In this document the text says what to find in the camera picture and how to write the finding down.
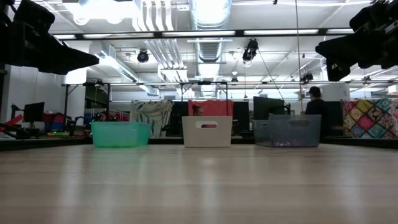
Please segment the basket handle cutout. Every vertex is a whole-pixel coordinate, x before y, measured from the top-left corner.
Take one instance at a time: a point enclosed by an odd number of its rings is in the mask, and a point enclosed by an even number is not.
[[[197,121],[195,127],[201,128],[217,128],[218,123],[216,121]]]

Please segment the metal frame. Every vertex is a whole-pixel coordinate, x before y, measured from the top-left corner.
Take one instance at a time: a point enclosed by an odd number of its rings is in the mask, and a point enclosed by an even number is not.
[[[321,85],[321,84],[341,84],[341,83],[347,83],[347,84],[372,84],[372,83],[398,83],[398,80],[365,80],[365,81],[339,81],[339,82],[325,82],[325,81],[312,81],[309,82],[308,84],[310,85]],[[167,85],[179,85],[181,87],[181,102],[183,102],[183,94],[187,91],[184,90],[185,85],[189,85],[187,89],[189,89],[192,85],[216,85],[218,86],[223,92],[226,93],[226,103],[227,103],[227,114],[228,114],[228,85],[299,85],[302,84],[302,82],[208,82],[208,83],[202,83],[202,82],[181,82],[181,83],[104,83],[108,87],[108,98],[106,102],[106,115],[107,118],[109,116],[109,103],[112,102],[112,86],[139,86],[139,85],[149,85],[149,86],[167,86]],[[225,85],[226,88],[225,90],[220,87],[220,85]],[[65,130],[66,128],[66,116],[67,116],[67,110],[68,110],[68,97],[69,94],[71,94],[78,86],[84,86],[84,84],[62,84],[62,86],[65,86],[65,107],[64,107],[64,115],[65,119],[63,121],[63,128]]]

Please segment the gray plastic basket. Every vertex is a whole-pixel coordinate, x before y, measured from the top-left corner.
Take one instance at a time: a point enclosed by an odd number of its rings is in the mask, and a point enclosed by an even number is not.
[[[321,115],[270,115],[269,130],[273,147],[317,147]]]
[[[269,133],[268,120],[253,120],[252,128],[254,140],[259,146],[271,146],[271,135]]]

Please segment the teal plastic basket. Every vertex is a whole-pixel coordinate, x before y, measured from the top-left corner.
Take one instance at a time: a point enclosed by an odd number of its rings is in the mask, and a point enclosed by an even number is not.
[[[138,122],[92,122],[95,148],[129,148],[148,145],[150,126]]]

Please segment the wooden table surface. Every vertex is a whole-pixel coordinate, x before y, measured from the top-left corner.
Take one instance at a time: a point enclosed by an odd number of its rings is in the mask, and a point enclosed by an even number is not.
[[[0,223],[398,223],[398,152],[332,145],[0,152]]]

